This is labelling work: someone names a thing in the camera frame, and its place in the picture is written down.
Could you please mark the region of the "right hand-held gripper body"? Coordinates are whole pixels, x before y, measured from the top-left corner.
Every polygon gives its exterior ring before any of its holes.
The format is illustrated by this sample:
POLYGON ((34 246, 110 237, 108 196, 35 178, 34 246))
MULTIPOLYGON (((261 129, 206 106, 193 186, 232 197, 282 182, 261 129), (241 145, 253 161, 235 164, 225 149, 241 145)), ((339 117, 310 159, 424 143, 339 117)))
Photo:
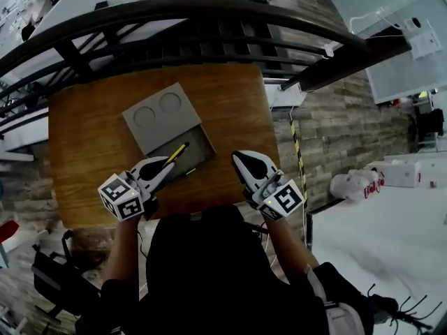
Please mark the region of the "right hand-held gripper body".
POLYGON ((287 218, 304 201, 296 183, 292 179, 287 181, 282 171, 276 171, 261 186, 254 186, 254 190, 246 186, 244 196, 253 209, 273 221, 287 218))

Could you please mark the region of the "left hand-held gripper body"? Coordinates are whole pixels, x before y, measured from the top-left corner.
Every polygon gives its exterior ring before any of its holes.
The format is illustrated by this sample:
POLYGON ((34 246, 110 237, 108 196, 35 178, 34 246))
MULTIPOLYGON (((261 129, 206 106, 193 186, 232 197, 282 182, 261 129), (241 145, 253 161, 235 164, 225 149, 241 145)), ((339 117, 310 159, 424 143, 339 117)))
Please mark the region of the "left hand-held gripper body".
POLYGON ((149 220, 159 208, 155 189, 161 184, 161 173, 140 174, 137 170, 113 174, 101 186, 98 194, 104 207, 118 220, 136 216, 149 220))

